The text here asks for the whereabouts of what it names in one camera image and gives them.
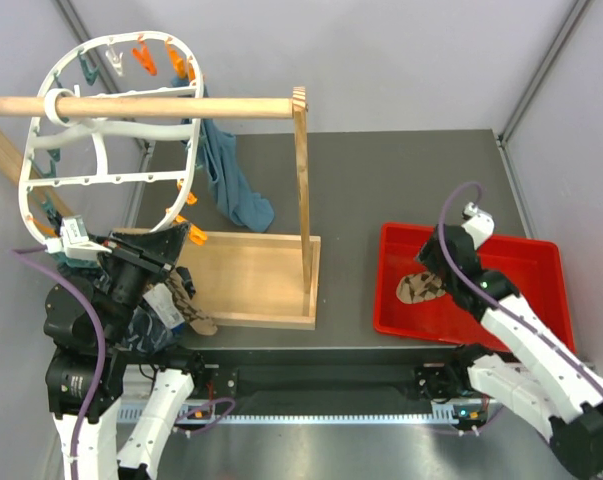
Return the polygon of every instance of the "wooden drying rack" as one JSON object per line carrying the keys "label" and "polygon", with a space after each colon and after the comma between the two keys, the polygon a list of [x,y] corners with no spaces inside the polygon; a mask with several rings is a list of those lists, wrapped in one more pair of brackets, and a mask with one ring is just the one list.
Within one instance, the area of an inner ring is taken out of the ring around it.
{"label": "wooden drying rack", "polygon": [[[0,116],[43,117],[43,102],[0,97]],[[193,304],[220,325],[314,328],[321,241],[310,236],[305,88],[294,88],[291,98],[61,97],[56,110],[61,117],[292,119],[301,235],[207,232],[206,245],[188,242],[179,263],[193,272]],[[15,184],[22,161],[0,130],[0,171]],[[53,188],[41,190],[63,216],[72,215]]]}

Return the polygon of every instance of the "orange clothespin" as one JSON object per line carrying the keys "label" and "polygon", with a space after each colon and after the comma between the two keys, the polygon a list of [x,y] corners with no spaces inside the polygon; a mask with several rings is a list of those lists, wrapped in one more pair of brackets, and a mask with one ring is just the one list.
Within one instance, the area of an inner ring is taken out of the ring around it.
{"label": "orange clothespin", "polygon": [[157,67],[154,64],[154,60],[152,60],[152,55],[150,55],[150,49],[148,49],[148,46],[143,41],[143,35],[139,35],[137,43],[141,45],[141,51],[133,48],[132,55],[137,59],[141,66],[148,71],[150,75],[156,75]]}
{"label": "orange clothespin", "polygon": [[179,78],[185,78],[185,63],[183,61],[183,59],[181,58],[181,56],[179,55],[179,52],[177,52],[174,47],[172,47],[172,45],[170,45],[170,42],[172,41],[172,38],[168,38],[165,41],[165,49],[168,51],[168,57],[170,57],[170,61],[172,62],[172,66],[174,67],[174,71],[177,72],[177,75],[179,76]]}
{"label": "orange clothespin", "polygon": [[188,238],[195,245],[203,245],[208,239],[208,236],[205,234],[205,232],[196,225],[192,224],[192,222],[188,221],[187,218],[182,217],[181,215],[177,215],[177,217],[174,219],[174,222],[190,224],[190,232],[188,233]]}
{"label": "orange clothespin", "polygon": [[[181,190],[182,186],[183,180],[177,180],[177,188]],[[185,203],[187,203],[188,205],[194,205],[195,203],[197,203],[198,200],[199,199],[194,196],[194,193],[190,192],[188,193],[188,199],[185,201]]]}
{"label": "orange clothespin", "polygon": [[188,238],[195,245],[203,245],[208,239],[208,236],[203,230],[199,229],[199,227],[190,225],[190,234],[188,235]]}
{"label": "orange clothespin", "polygon": [[192,83],[196,79],[196,75],[194,73],[194,67],[192,66],[192,62],[194,58],[188,57],[188,81]]}

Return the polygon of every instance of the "blue towel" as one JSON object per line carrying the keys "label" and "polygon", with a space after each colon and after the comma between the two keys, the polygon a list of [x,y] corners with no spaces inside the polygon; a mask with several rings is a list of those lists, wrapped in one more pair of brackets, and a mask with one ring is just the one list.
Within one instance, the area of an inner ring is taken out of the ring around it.
{"label": "blue towel", "polygon": [[[172,85],[181,86],[176,79]],[[207,89],[203,96],[208,97]],[[235,225],[265,232],[274,220],[272,205],[250,189],[239,169],[235,136],[219,130],[210,119],[201,120],[197,166],[201,165],[208,172],[208,190],[217,209]]]}

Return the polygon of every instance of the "red tray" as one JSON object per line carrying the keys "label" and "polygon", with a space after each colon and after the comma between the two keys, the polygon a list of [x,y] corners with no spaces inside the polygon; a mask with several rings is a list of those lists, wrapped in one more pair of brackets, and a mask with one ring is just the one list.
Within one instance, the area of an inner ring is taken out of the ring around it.
{"label": "red tray", "polygon": [[[381,229],[374,329],[401,337],[448,343],[481,343],[507,351],[450,295],[406,305],[396,295],[401,279],[425,271],[414,258],[433,227],[386,223]],[[502,271],[527,298],[532,309],[572,351],[574,338],[566,300],[559,249],[550,242],[493,235],[479,250],[485,268]]]}

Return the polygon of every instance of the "table surface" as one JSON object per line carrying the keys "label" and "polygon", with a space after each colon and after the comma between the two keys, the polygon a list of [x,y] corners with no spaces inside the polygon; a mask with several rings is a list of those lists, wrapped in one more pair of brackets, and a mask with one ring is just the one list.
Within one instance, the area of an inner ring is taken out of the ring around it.
{"label": "table surface", "polygon": [[[523,227],[491,131],[315,133],[309,135],[310,230],[321,236],[321,265],[314,331],[220,327],[213,337],[190,333],[192,348],[312,348],[431,346],[431,342],[377,333],[372,311],[381,227],[387,222],[434,225],[449,193],[478,180],[482,208],[496,232],[523,236]],[[292,135],[237,137],[240,167],[252,189],[275,210],[270,233],[299,233]],[[150,169],[183,165],[179,142],[158,143]],[[192,191],[199,201],[183,215],[203,230],[246,231],[221,215],[199,170]],[[137,225],[156,224],[177,190],[147,184]],[[460,222],[460,200],[448,221]],[[196,271],[191,272],[196,285]]]}
{"label": "table surface", "polygon": [[[292,136],[240,136],[238,156],[254,191],[274,206],[270,232],[298,233]],[[183,159],[180,143],[160,143],[151,168],[171,170]],[[381,226],[433,225],[449,192],[478,180],[486,188],[482,208],[494,216],[496,231],[524,234],[490,131],[310,134],[309,159],[311,233],[321,236],[316,330],[221,327],[214,337],[190,332],[186,346],[432,347],[437,344],[372,327]],[[167,183],[146,186],[138,226],[155,224],[172,203],[176,189]],[[198,172],[193,191],[199,202],[185,208],[187,218],[204,230],[243,231],[216,211],[205,171]],[[123,428],[119,441],[129,433]],[[220,426],[205,438],[172,435],[159,471],[160,478],[175,480],[570,477],[534,430],[510,412],[481,437],[463,439],[415,426]]]}

